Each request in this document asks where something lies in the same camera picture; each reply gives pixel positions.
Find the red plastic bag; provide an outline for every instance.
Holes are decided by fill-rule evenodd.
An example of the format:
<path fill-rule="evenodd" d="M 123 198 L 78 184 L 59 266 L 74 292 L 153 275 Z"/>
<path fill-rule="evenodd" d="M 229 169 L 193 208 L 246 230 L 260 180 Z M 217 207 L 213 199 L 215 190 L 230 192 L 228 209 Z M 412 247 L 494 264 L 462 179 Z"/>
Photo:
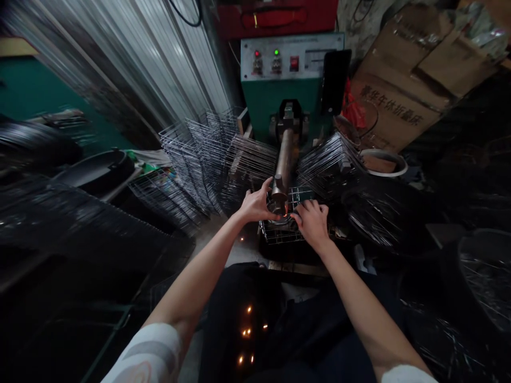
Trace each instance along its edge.
<path fill-rule="evenodd" d="M 359 130 L 367 128 L 366 111 L 353 97 L 349 78 L 346 80 L 341 115 L 350 121 L 355 128 Z"/>

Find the control panel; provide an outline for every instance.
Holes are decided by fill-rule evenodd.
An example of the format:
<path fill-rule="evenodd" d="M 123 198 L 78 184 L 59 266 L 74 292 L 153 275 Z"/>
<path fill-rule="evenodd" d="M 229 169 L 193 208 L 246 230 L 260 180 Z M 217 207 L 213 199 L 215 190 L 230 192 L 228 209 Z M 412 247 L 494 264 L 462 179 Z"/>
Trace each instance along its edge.
<path fill-rule="evenodd" d="M 320 78 L 327 52 L 344 49 L 344 33 L 241 40 L 241 81 Z"/>

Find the person's left hand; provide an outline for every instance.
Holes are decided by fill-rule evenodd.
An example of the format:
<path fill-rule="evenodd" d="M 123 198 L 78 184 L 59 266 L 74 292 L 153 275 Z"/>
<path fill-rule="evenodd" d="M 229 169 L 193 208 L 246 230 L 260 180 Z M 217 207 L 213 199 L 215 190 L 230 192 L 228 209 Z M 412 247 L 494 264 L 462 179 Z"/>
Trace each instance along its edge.
<path fill-rule="evenodd" d="M 261 186 L 261 189 L 251 193 L 246 191 L 245 199 L 237 214 L 245 222 L 257 222 L 262 220 L 278 221 L 277 214 L 270 213 L 266 207 L 266 194 L 271 190 L 270 183 L 273 177 L 268 178 Z"/>

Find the hand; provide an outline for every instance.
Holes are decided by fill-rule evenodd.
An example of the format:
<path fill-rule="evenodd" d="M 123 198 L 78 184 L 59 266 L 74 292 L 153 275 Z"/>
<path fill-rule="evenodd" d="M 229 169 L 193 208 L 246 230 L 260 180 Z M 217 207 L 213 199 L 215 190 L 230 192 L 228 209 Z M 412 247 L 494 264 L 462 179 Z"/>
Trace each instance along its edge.
<path fill-rule="evenodd" d="M 273 177 L 268 178 L 261 189 L 251 193 L 246 191 L 245 199 L 240 209 L 236 212 L 244 222 L 257 222 L 263 220 L 278 221 L 277 214 L 270 213 L 266 207 L 266 195 L 271 190 L 270 183 Z"/>
<path fill-rule="evenodd" d="M 294 211 L 294 213 L 291 213 L 291 217 L 298 224 L 298 228 L 308 244 L 312 246 L 316 253 L 319 253 L 321 246 L 328 244 L 330 241 L 326 225 L 328 206 L 318 204 L 315 199 L 307 200 L 298 205 Z"/>

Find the white sleeve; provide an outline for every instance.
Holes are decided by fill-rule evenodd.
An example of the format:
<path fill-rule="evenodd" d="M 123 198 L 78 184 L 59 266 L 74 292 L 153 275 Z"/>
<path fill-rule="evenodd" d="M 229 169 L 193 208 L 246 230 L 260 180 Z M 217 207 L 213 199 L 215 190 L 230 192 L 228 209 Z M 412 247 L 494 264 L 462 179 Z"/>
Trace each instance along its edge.
<path fill-rule="evenodd" d="M 410 365 L 399 365 L 383 374 L 382 383 L 438 383 L 431 375 Z"/>
<path fill-rule="evenodd" d="M 101 383 L 171 383 L 179 375 L 182 344 L 176 329 L 153 323 L 140 329 Z"/>

